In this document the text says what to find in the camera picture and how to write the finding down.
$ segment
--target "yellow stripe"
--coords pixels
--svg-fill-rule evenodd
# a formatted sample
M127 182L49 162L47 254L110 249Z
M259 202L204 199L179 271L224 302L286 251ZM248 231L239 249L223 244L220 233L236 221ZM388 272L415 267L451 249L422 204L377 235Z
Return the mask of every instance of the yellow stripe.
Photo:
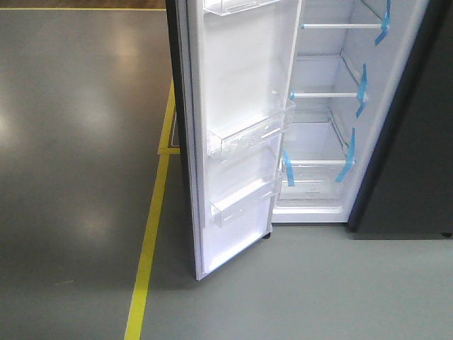
M149 277L151 275L151 265L154 257L154 247L156 245L157 228L159 227L162 203L164 201L169 159L170 155L168 154L160 156L157 168L151 207L149 209L148 222L144 232L142 252L140 254L139 268L135 278L134 292L127 319L125 340L139 340L142 333L144 309L147 304Z
M0 11L166 11L164 8L2 7Z
M164 147L159 148L158 154L180 154L179 147Z
M167 108L165 110L164 125L162 126L161 140L159 141L159 149L168 148L171 138L171 123L173 122L173 114L175 113L175 91L173 81L170 84L168 91Z

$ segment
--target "gray floor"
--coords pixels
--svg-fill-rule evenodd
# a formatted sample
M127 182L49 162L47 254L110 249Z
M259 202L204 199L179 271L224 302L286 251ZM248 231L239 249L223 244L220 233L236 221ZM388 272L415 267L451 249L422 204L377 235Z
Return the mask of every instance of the gray floor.
M122 339L171 81L165 12L0 11L0 334Z
M143 339L451 339L453 242L276 227L201 282L171 159Z
M0 334L122 339L170 81L165 13L0 12ZM195 282L171 156L142 339L451 339L453 242L278 227Z

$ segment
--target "dark gray refrigerator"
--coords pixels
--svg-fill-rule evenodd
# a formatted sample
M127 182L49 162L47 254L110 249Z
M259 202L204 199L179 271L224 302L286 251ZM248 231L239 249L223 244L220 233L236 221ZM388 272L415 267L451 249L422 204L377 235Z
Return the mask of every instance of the dark gray refrigerator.
M167 1L195 272L275 223L453 231L451 0Z

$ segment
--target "glass shelf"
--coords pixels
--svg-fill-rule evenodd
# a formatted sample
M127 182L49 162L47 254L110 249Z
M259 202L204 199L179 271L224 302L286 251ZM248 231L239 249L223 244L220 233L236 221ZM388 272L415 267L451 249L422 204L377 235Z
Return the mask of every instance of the glass shelf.
M208 154L214 159L225 162L281 135L290 127L294 109L295 104L288 101L286 109L276 109L269 117L261 118L237 132L228 134L228 132L208 131Z
M228 16L279 1L281 0L205 0L205 10L218 16Z
M298 56L292 98L357 98L361 72L342 55Z
M277 195L283 178L281 172L278 172L277 176L274 172L271 176L258 178L227 197L211 203L212 219L221 227L243 215L249 207L254 207L257 203Z
M382 19L362 0L307 0L304 7L306 29L381 29Z

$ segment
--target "blue tape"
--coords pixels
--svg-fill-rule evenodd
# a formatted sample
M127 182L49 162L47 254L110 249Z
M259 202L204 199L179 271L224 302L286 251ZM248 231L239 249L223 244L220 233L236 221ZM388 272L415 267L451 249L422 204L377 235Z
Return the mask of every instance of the blue tape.
M349 170L351 170L352 164L354 163L354 153L355 153L355 127L352 128L351 141L349 143L348 154L346 155L346 164L343 167L343 170L337 176L335 182L341 183L345 179Z
M374 45L378 46L380 42L387 36L387 33L389 32L390 28L390 7L391 7L391 0L387 0L387 10L384 15L384 20L382 21L381 24L381 34L379 34L379 37L376 38L374 41Z
M288 186L294 186L294 172L292 171L291 159L289 159L289 156L285 150L282 150L282 153L283 153L283 164L285 165L286 168Z
M355 114L357 118L360 117L367 103L365 100L367 95L367 88L368 88L367 65L363 64L362 79L360 80L359 91L357 92L357 99L360 102L360 107Z

